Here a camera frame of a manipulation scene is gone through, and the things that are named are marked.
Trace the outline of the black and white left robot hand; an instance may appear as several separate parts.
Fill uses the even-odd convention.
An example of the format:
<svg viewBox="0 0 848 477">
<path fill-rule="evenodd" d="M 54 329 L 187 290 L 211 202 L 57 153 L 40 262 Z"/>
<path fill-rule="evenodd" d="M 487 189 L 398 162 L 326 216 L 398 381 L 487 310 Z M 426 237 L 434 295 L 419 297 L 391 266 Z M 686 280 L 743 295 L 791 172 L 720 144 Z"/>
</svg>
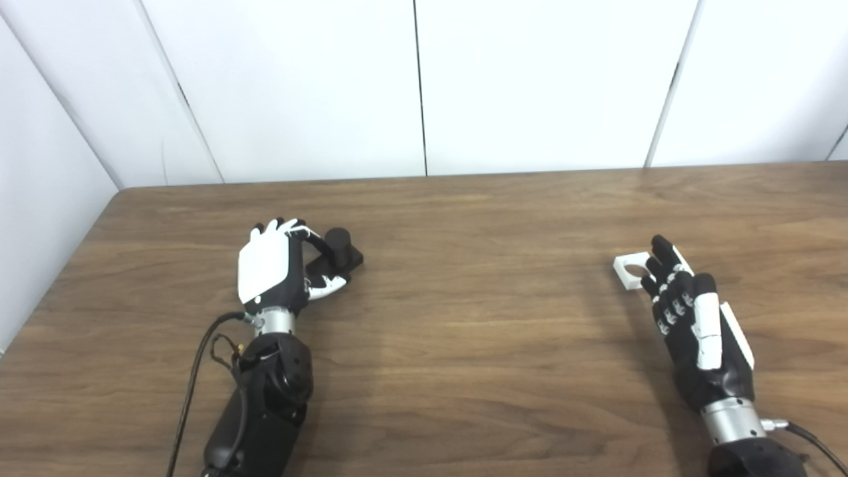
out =
<svg viewBox="0 0 848 477">
<path fill-rule="evenodd" d="M 307 242 L 321 259 L 333 255 L 327 241 L 300 219 L 276 218 L 251 230 L 237 260 L 237 295 L 247 314 L 257 316 L 280 308 L 299 316 L 310 301 L 330 296 L 348 284 L 349 274 L 307 271 L 303 263 Z"/>
</svg>

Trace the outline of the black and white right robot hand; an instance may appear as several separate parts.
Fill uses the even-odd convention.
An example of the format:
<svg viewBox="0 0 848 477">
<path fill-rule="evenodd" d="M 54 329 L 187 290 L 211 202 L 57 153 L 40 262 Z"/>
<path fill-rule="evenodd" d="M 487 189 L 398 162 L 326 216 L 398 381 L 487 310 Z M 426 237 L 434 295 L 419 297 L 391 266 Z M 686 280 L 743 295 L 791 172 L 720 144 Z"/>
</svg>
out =
<svg viewBox="0 0 848 477">
<path fill-rule="evenodd" d="M 662 235 L 651 239 L 643 290 L 673 364 L 676 390 L 694 411 L 723 399 L 754 401 L 755 357 L 711 274 L 694 272 Z"/>
</svg>

